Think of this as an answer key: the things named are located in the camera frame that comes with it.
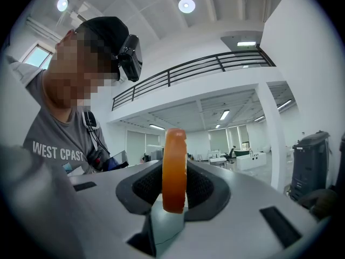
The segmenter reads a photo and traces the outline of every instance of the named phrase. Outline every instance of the ceiling light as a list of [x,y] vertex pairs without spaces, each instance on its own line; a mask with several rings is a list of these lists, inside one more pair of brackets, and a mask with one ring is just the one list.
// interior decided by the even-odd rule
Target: ceiling light
[[228,115],[228,113],[230,112],[230,110],[226,110],[223,112],[222,117],[220,118],[221,120],[224,120],[226,118],[226,116]]
[[178,3],[178,8],[183,13],[191,13],[195,9],[195,3],[193,0],[181,0]]
[[165,130],[165,128],[162,128],[162,127],[158,127],[158,126],[156,126],[156,125],[150,125],[150,127],[154,127],[154,128],[157,128],[158,130]]
[[255,41],[248,41],[248,42],[238,42],[237,46],[255,46],[257,42]]
[[264,117],[265,117],[265,116],[261,116],[261,117],[259,117],[258,119],[255,119],[254,122],[255,122],[255,121],[259,121],[259,120],[261,120],[261,119],[264,118]]
[[59,0],[57,7],[59,11],[65,11],[68,6],[68,0]]
[[289,103],[291,103],[291,100],[287,101],[286,103],[284,103],[280,107],[278,107],[278,110],[280,110],[282,107],[288,105]]

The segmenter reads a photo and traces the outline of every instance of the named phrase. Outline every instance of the orange roller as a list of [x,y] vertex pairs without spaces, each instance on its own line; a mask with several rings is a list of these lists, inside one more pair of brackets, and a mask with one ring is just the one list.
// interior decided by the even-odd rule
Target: orange roller
[[187,145],[185,131],[171,128],[165,137],[162,177],[163,208],[182,213],[187,189]]

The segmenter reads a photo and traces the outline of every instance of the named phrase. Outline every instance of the black cap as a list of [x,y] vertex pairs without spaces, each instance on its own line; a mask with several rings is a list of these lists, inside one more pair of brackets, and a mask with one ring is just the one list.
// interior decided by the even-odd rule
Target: black cap
[[114,16],[95,17],[84,21],[80,26],[93,31],[110,47],[115,56],[119,54],[122,44],[129,36],[127,26]]

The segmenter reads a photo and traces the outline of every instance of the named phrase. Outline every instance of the black metal railing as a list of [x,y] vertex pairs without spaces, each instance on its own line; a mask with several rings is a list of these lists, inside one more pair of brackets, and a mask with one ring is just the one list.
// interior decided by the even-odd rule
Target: black metal railing
[[225,72],[245,65],[275,66],[259,45],[257,50],[226,52],[194,59],[155,74],[123,91],[113,98],[112,110],[157,88],[170,87],[180,80],[217,73],[218,70]]

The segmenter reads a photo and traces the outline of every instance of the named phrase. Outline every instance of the gray machine surface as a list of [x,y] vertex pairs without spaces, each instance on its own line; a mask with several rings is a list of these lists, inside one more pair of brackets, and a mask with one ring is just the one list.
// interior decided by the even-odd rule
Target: gray machine surface
[[[127,212],[115,196],[116,186],[122,179],[155,162],[70,178],[72,184],[88,181],[97,184],[97,187],[77,192],[77,196],[93,208],[97,218],[102,218],[124,245],[134,234],[141,232],[145,217]],[[162,258],[222,258],[225,255],[265,258],[274,255],[284,248],[259,212],[269,206],[276,206],[302,235],[316,225],[305,209],[259,180],[200,162],[195,165],[223,178],[230,186],[231,198],[211,221],[185,223]],[[140,256],[146,255],[137,251],[136,258]]]
[[[126,242],[142,231],[145,216],[131,214],[116,197],[125,178],[157,161],[111,172],[67,177],[24,150],[1,150],[2,191],[14,216],[40,246],[61,258],[152,258]],[[266,258],[283,251],[260,209],[275,206],[303,235],[316,228],[309,213],[250,176],[194,162],[221,177],[231,197],[210,221],[186,222],[161,258]],[[77,190],[76,185],[93,187]]]

